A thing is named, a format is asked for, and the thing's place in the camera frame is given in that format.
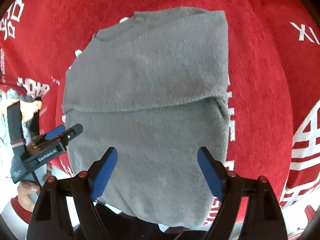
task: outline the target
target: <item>red blanket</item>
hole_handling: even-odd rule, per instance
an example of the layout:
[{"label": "red blanket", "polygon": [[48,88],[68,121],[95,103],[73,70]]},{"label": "red blanket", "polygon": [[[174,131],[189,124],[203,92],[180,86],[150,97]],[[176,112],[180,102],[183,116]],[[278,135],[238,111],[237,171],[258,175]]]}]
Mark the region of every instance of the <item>red blanket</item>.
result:
[{"label": "red blanket", "polygon": [[[299,0],[16,0],[0,23],[2,82],[43,97],[40,128],[47,132],[63,123],[65,71],[94,33],[134,11],[178,6],[227,16],[226,165],[268,177],[282,205],[309,194],[320,179],[320,32]],[[72,174],[67,154],[52,163]],[[244,213],[243,204],[238,220]]]}]

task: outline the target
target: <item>fingernail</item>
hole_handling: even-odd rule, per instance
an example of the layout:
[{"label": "fingernail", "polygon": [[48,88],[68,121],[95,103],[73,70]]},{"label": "fingernail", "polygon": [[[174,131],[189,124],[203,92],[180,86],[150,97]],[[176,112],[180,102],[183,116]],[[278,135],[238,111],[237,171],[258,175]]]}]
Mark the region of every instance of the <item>fingernail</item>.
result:
[{"label": "fingernail", "polygon": [[31,190],[32,190],[32,191],[38,191],[39,189],[40,189],[40,188],[37,187],[37,186],[32,186],[32,187],[31,187]]}]

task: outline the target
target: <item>blue gripper pad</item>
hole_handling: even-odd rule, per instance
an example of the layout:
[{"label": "blue gripper pad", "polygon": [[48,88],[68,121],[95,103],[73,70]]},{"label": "blue gripper pad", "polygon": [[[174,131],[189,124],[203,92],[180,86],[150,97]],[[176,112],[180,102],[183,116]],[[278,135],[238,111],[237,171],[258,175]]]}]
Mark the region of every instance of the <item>blue gripper pad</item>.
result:
[{"label": "blue gripper pad", "polygon": [[216,161],[206,147],[201,147],[197,154],[198,164],[213,196],[223,201],[227,182],[226,170],[221,162]]},{"label": "blue gripper pad", "polygon": [[97,168],[98,171],[94,171],[94,175],[92,177],[92,192],[90,194],[90,198],[92,201],[96,201],[98,197],[101,197],[103,191],[105,190],[108,181],[113,173],[113,170],[116,167],[118,161],[118,152],[115,148],[110,147],[106,153],[103,155],[100,161],[94,162],[91,168]]},{"label": "blue gripper pad", "polygon": [[44,138],[49,141],[58,136],[59,134],[63,133],[65,130],[66,127],[64,125],[59,125],[58,127],[48,132]]}]

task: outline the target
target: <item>red fabric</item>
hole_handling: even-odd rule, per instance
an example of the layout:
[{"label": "red fabric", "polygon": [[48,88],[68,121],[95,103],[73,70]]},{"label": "red fabric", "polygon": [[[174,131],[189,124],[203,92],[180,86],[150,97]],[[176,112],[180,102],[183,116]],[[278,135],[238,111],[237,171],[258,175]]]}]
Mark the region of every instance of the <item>red fabric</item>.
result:
[{"label": "red fabric", "polygon": [[18,196],[11,199],[11,205],[17,215],[27,224],[30,222],[32,212],[25,210],[18,201]]},{"label": "red fabric", "polygon": [[[289,175],[287,187],[295,193],[284,198],[282,205],[296,200],[299,185],[317,178],[319,165],[297,171],[293,168],[299,164],[292,164],[293,134],[320,99],[320,68],[315,64],[320,58],[315,37],[319,39],[320,33],[299,0],[21,1],[20,21],[5,15],[2,23],[4,28],[11,20],[15,28],[15,38],[4,40],[0,33],[5,54],[3,80],[19,83],[29,93],[43,94],[42,132],[63,124],[60,105],[65,71],[74,61],[75,51],[83,50],[99,29],[117,24],[134,11],[179,6],[224,10],[229,26],[231,113],[227,166],[248,178],[265,175],[278,199]],[[19,15],[18,6],[14,15]],[[313,42],[304,34],[301,40],[300,31],[290,22],[299,28],[304,25]],[[72,172],[66,154],[52,164]],[[245,204],[238,221],[244,218]],[[219,203],[213,205],[208,225],[216,215],[216,205]]]},{"label": "red fabric", "polygon": [[316,214],[316,211],[312,208],[311,205],[308,205],[306,208],[305,208],[305,213],[307,215],[307,218],[308,218],[308,224],[311,222],[311,220],[313,219],[313,217],[315,216]]},{"label": "red fabric", "polygon": [[289,237],[289,239],[288,240],[297,240],[297,239],[299,239],[299,237],[302,235],[302,233],[299,233],[299,234],[297,234],[297,235],[295,235],[295,236],[291,236],[291,237]]}]

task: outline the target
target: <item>folded gray cloth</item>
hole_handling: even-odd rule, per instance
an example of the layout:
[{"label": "folded gray cloth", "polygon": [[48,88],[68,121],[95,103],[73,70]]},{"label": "folded gray cloth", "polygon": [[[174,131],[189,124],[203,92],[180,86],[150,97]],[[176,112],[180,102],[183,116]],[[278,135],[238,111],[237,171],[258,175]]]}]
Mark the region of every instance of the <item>folded gray cloth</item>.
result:
[{"label": "folded gray cloth", "polygon": [[199,228],[213,196],[197,163],[206,146],[226,159],[228,25],[223,11],[135,13],[99,31],[66,74],[66,127],[74,173],[108,147],[118,163],[99,199],[167,226]]}]

